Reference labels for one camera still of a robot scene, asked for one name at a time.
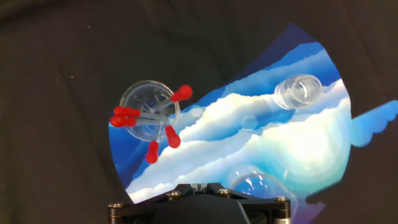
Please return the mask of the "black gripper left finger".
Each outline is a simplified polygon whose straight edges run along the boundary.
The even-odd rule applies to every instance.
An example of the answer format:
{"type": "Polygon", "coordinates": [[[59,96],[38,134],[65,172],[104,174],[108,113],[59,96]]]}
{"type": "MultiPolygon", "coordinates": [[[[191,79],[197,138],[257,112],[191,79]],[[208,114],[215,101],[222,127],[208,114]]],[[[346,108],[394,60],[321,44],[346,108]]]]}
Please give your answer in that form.
{"type": "Polygon", "coordinates": [[[199,184],[178,184],[169,190],[139,203],[111,203],[108,205],[109,224],[134,223],[139,217],[152,217],[156,211],[174,199],[198,193],[199,184]]]}

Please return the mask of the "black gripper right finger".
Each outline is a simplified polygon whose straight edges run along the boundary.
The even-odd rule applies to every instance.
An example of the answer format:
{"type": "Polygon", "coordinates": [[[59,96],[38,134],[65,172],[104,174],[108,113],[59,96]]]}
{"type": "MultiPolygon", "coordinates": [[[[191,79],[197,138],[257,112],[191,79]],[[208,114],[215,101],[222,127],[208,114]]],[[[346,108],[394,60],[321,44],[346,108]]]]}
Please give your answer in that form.
{"type": "Polygon", "coordinates": [[[259,198],[222,186],[220,183],[200,184],[200,193],[232,199],[238,202],[250,223],[291,223],[291,201],[284,195],[259,198]]]}

